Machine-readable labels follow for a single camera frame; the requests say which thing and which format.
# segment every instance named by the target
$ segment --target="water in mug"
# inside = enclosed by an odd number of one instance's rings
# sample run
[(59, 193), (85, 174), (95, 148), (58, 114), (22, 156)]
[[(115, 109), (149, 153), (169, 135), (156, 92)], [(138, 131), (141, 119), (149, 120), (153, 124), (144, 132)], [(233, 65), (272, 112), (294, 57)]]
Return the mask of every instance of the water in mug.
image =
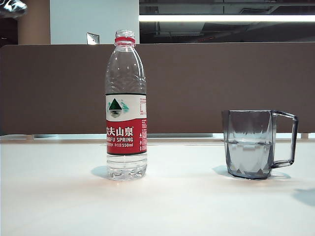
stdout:
[(231, 141), (227, 143), (226, 160), (231, 174), (247, 178), (267, 178), (273, 163), (271, 142)]

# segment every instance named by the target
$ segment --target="green mountain logo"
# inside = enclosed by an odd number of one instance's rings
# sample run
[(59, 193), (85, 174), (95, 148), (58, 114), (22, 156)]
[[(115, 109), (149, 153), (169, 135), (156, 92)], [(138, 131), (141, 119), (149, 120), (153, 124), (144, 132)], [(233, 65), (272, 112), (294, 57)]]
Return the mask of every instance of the green mountain logo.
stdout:
[(126, 113), (129, 111), (129, 107), (124, 103), (124, 102), (118, 102), (115, 98), (114, 100), (112, 101), (112, 103), (108, 103), (108, 111), (109, 114), (114, 117), (114, 118), (117, 118), (119, 117), (122, 112), (123, 113)]

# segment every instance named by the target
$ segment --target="bottle label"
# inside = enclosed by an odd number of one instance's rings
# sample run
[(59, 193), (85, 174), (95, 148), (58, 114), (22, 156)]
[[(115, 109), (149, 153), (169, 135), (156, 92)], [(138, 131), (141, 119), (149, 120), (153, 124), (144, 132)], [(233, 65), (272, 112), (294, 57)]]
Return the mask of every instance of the bottle label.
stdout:
[(147, 151), (145, 94), (106, 95), (107, 153), (132, 155)]

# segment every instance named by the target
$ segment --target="ceiling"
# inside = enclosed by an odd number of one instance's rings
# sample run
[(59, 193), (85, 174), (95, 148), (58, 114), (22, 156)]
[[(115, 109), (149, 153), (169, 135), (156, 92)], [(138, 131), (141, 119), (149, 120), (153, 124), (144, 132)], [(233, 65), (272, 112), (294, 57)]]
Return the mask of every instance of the ceiling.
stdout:
[[(140, 0), (140, 15), (315, 15), (315, 0)], [(315, 23), (140, 22), (140, 43), (315, 41)]]

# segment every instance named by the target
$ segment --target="water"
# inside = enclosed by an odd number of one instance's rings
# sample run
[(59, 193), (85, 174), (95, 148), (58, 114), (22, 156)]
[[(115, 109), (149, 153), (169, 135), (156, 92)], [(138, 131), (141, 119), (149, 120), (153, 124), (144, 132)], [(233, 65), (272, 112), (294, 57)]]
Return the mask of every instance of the water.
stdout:
[(264, 179), (270, 175), (274, 159), (271, 142), (231, 141), (225, 145), (230, 174), (251, 179)]
[(107, 154), (107, 173), (112, 180), (133, 180), (144, 176), (147, 169), (147, 153), (137, 155)]

